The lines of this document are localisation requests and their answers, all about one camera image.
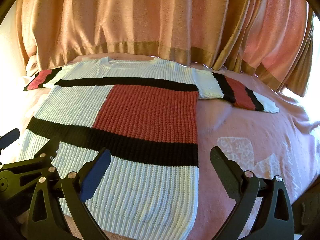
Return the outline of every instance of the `sweater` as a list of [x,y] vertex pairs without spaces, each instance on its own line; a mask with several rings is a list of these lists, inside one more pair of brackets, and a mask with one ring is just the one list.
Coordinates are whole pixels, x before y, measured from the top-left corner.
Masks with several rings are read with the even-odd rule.
[[[64,177],[108,148],[111,164],[86,205],[103,230],[134,239],[186,239],[193,227],[198,99],[279,111],[236,80],[157,57],[42,70],[25,90],[43,87],[52,90],[27,126],[20,160],[59,136],[53,165]],[[65,201],[61,206],[70,215]]]

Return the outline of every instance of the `knit sweater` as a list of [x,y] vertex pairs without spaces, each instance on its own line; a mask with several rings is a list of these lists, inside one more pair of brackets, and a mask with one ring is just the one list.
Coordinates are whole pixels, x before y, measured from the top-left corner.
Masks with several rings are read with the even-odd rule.
[[[59,136],[53,165],[64,177],[107,147],[111,164],[86,204],[102,229],[134,239],[186,239],[193,227],[198,99],[279,111],[238,81],[159,58],[42,70],[25,90],[43,87],[52,90],[27,127],[20,160]],[[70,215],[65,202],[62,208]]]

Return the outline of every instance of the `bed sheet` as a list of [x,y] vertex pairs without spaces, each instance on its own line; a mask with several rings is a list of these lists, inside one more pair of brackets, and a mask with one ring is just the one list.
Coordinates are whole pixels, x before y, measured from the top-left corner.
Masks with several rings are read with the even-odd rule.
[[[79,56],[70,64],[110,56],[94,54]],[[115,59],[132,59],[130,55],[112,54]],[[143,60],[138,56],[134,60]],[[222,183],[210,163],[210,150],[218,145],[229,159],[235,160],[243,170],[252,170],[257,176],[284,178],[290,201],[296,200],[319,174],[319,137],[310,133],[319,130],[319,122],[309,122],[304,108],[280,93],[276,94],[257,77],[222,69],[223,75],[236,79],[273,100],[280,112],[268,114],[233,107],[223,100],[199,100],[197,104],[197,128],[199,146],[199,197],[196,221],[188,240],[212,239],[231,212],[235,201],[228,198]],[[26,112],[21,118],[21,131],[28,125],[50,89],[30,90],[25,93]],[[249,233],[258,211],[260,200],[241,236]],[[72,218],[68,217],[72,232],[81,238]],[[111,240],[128,239],[106,233]]]

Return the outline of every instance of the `curtain fold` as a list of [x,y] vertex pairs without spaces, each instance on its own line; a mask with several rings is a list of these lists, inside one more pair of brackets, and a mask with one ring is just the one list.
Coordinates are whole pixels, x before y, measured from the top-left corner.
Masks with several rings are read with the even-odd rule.
[[28,74],[124,52],[226,66],[303,95],[311,14],[306,0],[18,0],[16,17]]

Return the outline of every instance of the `silver screw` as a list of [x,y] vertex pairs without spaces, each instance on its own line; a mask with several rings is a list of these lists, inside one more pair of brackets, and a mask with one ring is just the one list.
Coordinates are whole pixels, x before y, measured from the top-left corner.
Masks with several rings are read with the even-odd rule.
[[247,178],[252,178],[253,177],[253,173],[251,171],[246,171],[244,173],[244,175],[247,177]]
[[281,181],[282,181],[282,177],[279,176],[279,175],[277,175],[277,176],[276,176],[276,180],[279,181],[279,182],[281,182]]
[[77,176],[77,174],[75,173],[75,172],[70,172],[69,174],[68,174],[68,178],[69,179],[73,179],[73,178],[75,178]]
[[40,183],[45,182],[45,177],[41,177],[41,178],[39,179],[39,182],[40,182]]

